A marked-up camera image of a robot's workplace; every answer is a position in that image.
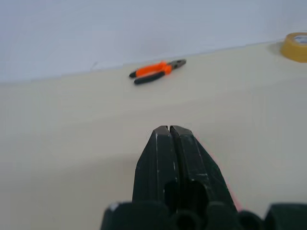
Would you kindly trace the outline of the orange and black pliers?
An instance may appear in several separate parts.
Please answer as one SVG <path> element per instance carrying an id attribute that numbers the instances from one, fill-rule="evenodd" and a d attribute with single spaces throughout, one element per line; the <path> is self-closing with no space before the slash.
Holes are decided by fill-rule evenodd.
<path id="1" fill-rule="evenodd" d="M 158 80 L 165 75 L 169 75 L 173 70 L 176 70 L 186 64 L 186 59 L 178 59 L 170 62 L 161 61 L 159 63 L 142 67 L 132 72 L 129 77 L 134 79 L 135 85 L 150 83 Z"/>

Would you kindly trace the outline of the yellow tape roll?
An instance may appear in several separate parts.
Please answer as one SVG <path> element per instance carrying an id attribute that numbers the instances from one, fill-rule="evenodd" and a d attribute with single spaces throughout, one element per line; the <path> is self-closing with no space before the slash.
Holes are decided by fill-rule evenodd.
<path id="1" fill-rule="evenodd" d="M 307 63 L 307 33 L 288 34 L 283 41 L 280 52 L 290 60 Z"/>

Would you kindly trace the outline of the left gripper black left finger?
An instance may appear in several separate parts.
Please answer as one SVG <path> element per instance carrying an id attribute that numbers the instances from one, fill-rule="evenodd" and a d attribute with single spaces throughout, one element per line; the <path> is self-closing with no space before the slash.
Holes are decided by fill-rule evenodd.
<path id="1" fill-rule="evenodd" d="M 180 210 L 180 169 L 174 126 L 154 129 L 137 162 L 133 202 L 158 202 L 170 213 Z"/>

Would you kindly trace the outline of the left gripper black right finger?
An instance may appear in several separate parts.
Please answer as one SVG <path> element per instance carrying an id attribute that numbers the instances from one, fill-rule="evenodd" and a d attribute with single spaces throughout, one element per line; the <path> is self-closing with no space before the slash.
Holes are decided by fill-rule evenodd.
<path id="1" fill-rule="evenodd" d="M 217 202 L 237 213 L 218 165 L 193 133 L 180 126 L 171 126 L 170 133 L 177 155 L 181 207 L 205 213 L 209 204 Z"/>

